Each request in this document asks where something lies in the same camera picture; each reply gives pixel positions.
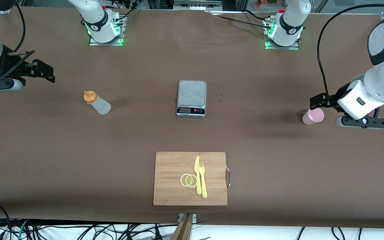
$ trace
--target white floor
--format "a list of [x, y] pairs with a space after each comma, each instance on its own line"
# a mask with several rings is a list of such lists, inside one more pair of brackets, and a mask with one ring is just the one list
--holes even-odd
[[[126, 229], [126, 225], [115, 225], [117, 231]], [[146, 228], [154, 227], [153, 224], [143, 224], [135, 230], [140, 231]], [[209, 240], [296, 240], [301, 227], [270, 227], [270, 226], [228, 226], [228, 225], [194, 225], [191, 240], [202, 240], [209, 237]], [[75, 240], [86, 228], [46, 228], [41, 230], [41, 234], [48, 240]], [[341, 228], [345, 240], [357, 240], [358, 228]], [[160, 233], [162, 236], [172, 234], [175, 227], [162, 227]], [[94, 230], [89, 231], [83, 240], [92, 240], [95, 234]], [[151, 233], [139, 234], [133, 239], [145, 239], [147, 236], [154, 236]], [[9, 234], [4, 236], [4, 240], [9, 239]], [[331, 228], [306, 227], [300, 240], [335, 240], [331, 233]], [[96, 240], [112, 240], [109, 235], [100, 234]], [[364, 228], [361, 234], [361, 240], [384, 240], [384, 229]]]

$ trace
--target translucent white bottle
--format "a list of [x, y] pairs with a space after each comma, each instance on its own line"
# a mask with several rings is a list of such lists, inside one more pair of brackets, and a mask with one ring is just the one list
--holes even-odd
[[84, 91], [84, 100], [101, 115], [108, 114], [111, 110], [111, 104], [99, 97], [94, 91]]

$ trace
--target lemon slice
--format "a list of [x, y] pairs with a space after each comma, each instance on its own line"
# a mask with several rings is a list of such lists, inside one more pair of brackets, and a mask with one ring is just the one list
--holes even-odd
[[182, 184], [183, 187], [187, 187], [186, 185], [186, 178], [189, 176], [189, 173], [185, 173], [180, 177], [180, 184]]
[[188, 187], [196, 187], [197, 178], [195, 175], [190, 174], [186, 177], [186, 185]]

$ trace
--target pink cup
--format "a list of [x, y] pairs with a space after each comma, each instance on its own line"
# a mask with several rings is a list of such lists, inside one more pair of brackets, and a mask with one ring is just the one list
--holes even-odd
[[309, 109], [305, 115], [303, 115], [302, 120], [306, 125], [311, 125], [314, 123], [319, 123], [324, 119], [324, 112], [321, 108], [315, 108], [314, 110]]

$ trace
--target digital kitchen scale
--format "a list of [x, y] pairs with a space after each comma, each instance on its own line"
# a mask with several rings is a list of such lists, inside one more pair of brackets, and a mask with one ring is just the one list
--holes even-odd
[[207, 105], [207, 83], [181, 80], [177, 96], [178, 117], [205, 117]]

